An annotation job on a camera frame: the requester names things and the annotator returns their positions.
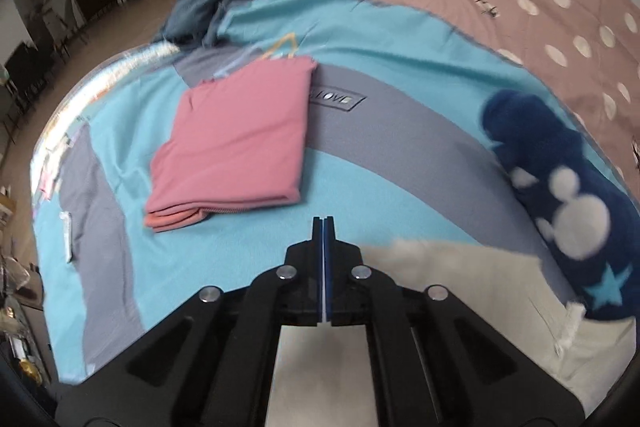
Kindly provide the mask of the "white t-shirt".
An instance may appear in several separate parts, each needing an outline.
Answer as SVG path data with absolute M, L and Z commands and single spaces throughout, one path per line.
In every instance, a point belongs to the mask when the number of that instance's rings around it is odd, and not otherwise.
M 520 349 L 591 413 L 637 349 L 633 319 L 596 321 L 552 291 L 533 255 L 471 244 L 397 239 L 363 247 L 370 267 L 414 291 L 442 285 Z M 270 426 L 374 426 L 373 384 L 361 326 L 285 327 L 267 413 Z

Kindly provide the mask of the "navy star fleece blanket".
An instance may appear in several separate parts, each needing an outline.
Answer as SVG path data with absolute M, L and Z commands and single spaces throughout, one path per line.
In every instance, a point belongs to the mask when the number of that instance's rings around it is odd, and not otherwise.
M 482 127 L 588 317 L 638 317 L 639 211 L 592 165 L 582 135 L 540 98 L 513 90 L 486 103 Z

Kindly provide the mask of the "folded pink garment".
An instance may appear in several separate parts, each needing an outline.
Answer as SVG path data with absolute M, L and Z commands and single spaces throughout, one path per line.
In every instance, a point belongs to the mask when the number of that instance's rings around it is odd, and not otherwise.
M 144 225 L 163 232 L 298 202 L 316 67 L 308 56 L 264 58 L 184 92 L 151 161 Z

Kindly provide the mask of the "blue grey bed cover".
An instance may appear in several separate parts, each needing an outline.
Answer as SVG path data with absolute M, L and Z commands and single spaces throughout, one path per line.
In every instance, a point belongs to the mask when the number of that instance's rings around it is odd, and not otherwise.
M 58 425 L 638 424 L 630 0 L 177 0 L 30 167 Z

